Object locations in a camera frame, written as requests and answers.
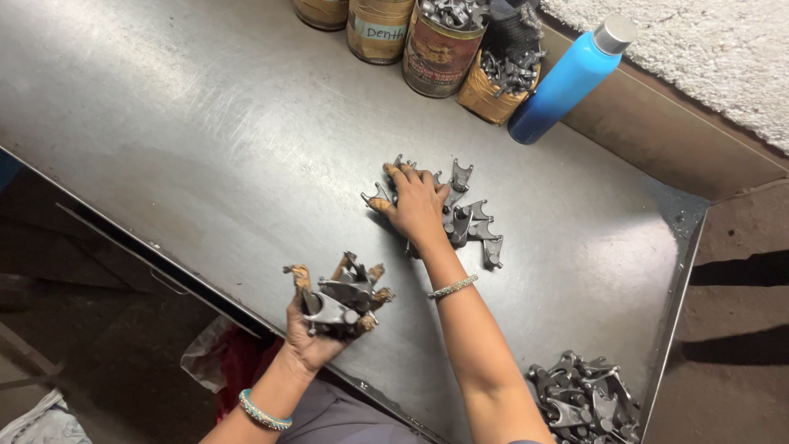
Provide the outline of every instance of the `forearm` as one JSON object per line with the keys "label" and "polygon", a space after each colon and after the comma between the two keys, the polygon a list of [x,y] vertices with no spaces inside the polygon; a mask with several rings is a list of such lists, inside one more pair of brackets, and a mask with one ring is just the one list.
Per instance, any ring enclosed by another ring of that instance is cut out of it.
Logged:
{"label": "forearm", "polygon": [[[290,418],[315,374],[307,371],[283,346],[266,372],[252,387],[249,400],[260,410],[282,420]],[[237,406],[201,444],[274,443],[279,432],[253,420]]]}
{"label": "forearm", "polygon": [[[433,289],[465,279],[449,243],[420,250]],[[553,442],[507,342],[477,289],[470,285],[437,301],[444,343],[476,444],[521,439]]]}
{"label": "forearm", "polygon": [[[468,276],[449,242],[423,247],[420,256],[434,290]],[[461,390],[494,392],[524,385],[499,326],[474,286],[439,299],[437,306]]]}

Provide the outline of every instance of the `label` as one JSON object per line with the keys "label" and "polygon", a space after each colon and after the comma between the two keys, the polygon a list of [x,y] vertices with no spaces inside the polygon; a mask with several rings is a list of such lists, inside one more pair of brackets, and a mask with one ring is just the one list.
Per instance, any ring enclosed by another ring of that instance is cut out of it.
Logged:
{"label": "label", "polygon": [[353,23],[353,30],[356,31],[359,36],[362,36],[366,39],[392,41],[403,40],[406,38],[406,24],[401,24],[399,26],[386,26],[385,24],[363,21],[359,18],[359,16],[356,16],[355,18],[356,20]]}
{"label": "label", "polygon": [[433,85],[458,85],[466,77],[482,35],[458,39],[436,32],[422,20],[409,31],[408,69]]}

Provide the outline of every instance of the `woman's right hand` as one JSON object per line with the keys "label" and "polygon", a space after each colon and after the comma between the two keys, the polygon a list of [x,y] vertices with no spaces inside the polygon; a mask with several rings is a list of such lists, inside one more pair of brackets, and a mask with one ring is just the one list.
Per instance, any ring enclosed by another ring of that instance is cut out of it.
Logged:
{"label": "woman's right hand", "polygon": [[430,171],[415,171],[408,164],[384,164],[383,170],[397,188],[397,206],[380,198],[370,199],[370,206],[386,215],[419,251],[448,244],[442,215],[449,186],[434,185]]}

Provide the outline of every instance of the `stainless steel worktable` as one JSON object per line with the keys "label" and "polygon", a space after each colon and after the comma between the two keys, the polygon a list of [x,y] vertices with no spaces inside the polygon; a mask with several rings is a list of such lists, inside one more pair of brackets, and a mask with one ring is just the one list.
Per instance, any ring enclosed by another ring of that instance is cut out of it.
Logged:
{"label": "stainless steel worktable", "polygon": [[707,202],[562,124],[520,145],[400,69],[358,61],[287,0],[0,0],[0,145],[273,329],[283,265],[384,262],[398,297],[335,368],[461,443],[425,272],[359,197],[400,152],[432,170],[457,157],[504,267],[482,269],[479,243],[459,254],[522,370],[606,355],[647,397]]}

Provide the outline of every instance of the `bangle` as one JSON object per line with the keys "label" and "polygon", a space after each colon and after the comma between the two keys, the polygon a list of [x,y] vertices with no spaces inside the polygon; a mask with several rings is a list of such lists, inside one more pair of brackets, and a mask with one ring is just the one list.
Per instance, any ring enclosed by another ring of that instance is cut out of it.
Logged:
{"label": "bangle", "polygon": [[472,274],[471,276],[465,278],[464,280],[459,280],[448,287],[441,288],[440,290],[435,290],[433,293],[428,294],[428,299],[440,298],[441,296],[446,296],[450,293],[454,293],[457,290],[460,290],[461,288],[468,287],[477,279],[478,279],[477,275]]}
{"label": "bangle", "polygon": [[274,416],[264,413],[263,410],[257,408],[257,406],[249,400],[249,391],[250,389],[242,390],[241,393],[238,394],[238,400],[241,402],[241,407],[244,411],[255,421],[277,431],[287,430],[287,428],[294,423],[291,418],[287,420],[278,420]]}

